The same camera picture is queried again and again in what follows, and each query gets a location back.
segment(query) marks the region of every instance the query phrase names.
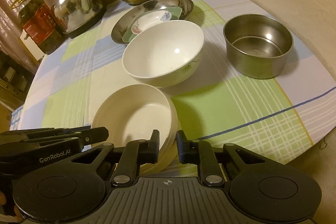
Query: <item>blue stripe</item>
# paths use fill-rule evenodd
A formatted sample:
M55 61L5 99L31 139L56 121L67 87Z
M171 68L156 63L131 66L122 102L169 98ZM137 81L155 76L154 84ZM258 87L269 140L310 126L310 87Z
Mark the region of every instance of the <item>blue stripe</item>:
M10 125L13 125L13 124L17 123L17 122L20 120L20 118L21 118L21 117L19 117L19 118L18 118L17 120L15 120L15 121L11 122Z
M336 86L334 86L332 89L328 90L327 92L325 92L325 93L323 93L323 94L321 94L321 95L319 95L319 96L317 96L317 97L311 98L311 99L309 99L309 100L307 100L307 101L304 101L304 102L302 102L302 103L299 103L299 104L296 104L296 105L287 107L287 108L285 108L285 109L283 109L283 110L280 110L280 111L275 112L275 113L273 113L273 114L270 114L270 115L267 115L267 116L265 116L265 117L256 119L256 120L254 120L254 121L247 122L247 123L242 124L242 125L240 125L240 126L233 127L233 128L230 128L230 129L227 129L227 130L218 132L218 133L211 134L211 135L209 135L209 136L204 136L204 137L198 138L198 139L199 139L199 140L205 140L205 139L209 139L209 138L212 138L212 137L216 137L216 136L219 136L219 135L222 135L222 134L225 134L225 133L234 131L234 130L239 129L239 128L247 127L247 126L249 126L249 125L251 125L251 124L254 124L254 123L256 123L256 122L260 122L260 121L266 120L266 119L271 118L271 117L274 117L274 116L276 116L276 115L278 115L278 114L280 114L280 113L284 113L284 112L286 112L286 111L288 111L288 110L291 110L291 109L293 109L293 108L296 108L296 107L305 105L305 104L307 104L307 103L310 103L310 102L312 102L312 101L314 101L314 100L316 100L316 99L319 99L319 98L321 98L321 97L327 95L328 93L332 92L332 91L335 90L335 89L336 89Z

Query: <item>tablecloth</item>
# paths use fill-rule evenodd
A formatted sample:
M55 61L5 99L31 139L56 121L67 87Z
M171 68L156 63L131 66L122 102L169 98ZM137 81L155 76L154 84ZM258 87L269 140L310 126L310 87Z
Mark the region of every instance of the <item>tablecloth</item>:
M203 58L189 79L161 89L188 138L218 147L233 142L285 164L336 126L336 83L298 37L293 35L294 49L279 76L248 78L226 58L224 23L240 14L271 15L249 0L192 1L188 20L204 32ZM131 8L114 2L96 26L44 57L24 107L13 113L12 129L90 124L110 94L137 83L121 66L125 45L110 36ZM178 168L176 160L165 171ZM183 175L194 172L183 170Z

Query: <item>ridged grip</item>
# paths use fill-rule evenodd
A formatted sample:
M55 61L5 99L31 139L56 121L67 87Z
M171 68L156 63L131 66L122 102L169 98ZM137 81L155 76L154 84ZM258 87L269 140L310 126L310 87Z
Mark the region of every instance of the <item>ridged grip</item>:
M112 191L98 210L73 224L261 224L240 213L221 189L197 178L139 178ZM300 224L314 224L305 220Z

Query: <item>bowl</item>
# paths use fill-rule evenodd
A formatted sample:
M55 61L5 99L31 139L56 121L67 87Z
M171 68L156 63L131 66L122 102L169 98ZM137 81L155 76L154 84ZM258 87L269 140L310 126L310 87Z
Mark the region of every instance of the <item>bowl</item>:
M157 88L138 84L117 90L99 107L91 128L101 126L109 131L106 142L113 143L115 147L125 146L133 140L149 140L152 131L159 130L159 162L156 165L164 169L170 164L165 156L171 154L175 141L177 113L172 101ZM142 170L148 171L156 165L142 165Z
M227 57L240 73L269 79L283 70L293 47L290 31L273 18L246 14L224 25Z
M171 19L171 12L168 10L157 10L149 12L139 17L132 25L131 31L134 34L140 34L144 30L149 29L152 26L158 25L162 22L169 21Z
M137 35L126 47L121 62L125 71L141 83L172 86L195 72L203 44L203 31L195 23L166 21Z
M138 16L148 11L162 10L167 7L175 6L182 8L182 13L179 19L186 20L194 8L194 3L192 0L149 0L128 11L118 20L111 32L112 40L116 43L125 44L122 37Z

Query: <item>floral pattern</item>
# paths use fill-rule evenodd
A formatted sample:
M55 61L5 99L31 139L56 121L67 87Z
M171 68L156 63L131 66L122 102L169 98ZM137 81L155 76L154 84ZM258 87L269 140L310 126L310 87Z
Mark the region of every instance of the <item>floral pattern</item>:
M132 26L132 32L135 34L139 34L142 32L141 29L139 29L139 23L136 22L133 26Z
M161 21L168 21L171 19L171 13L166 11L165 14L160 18Z

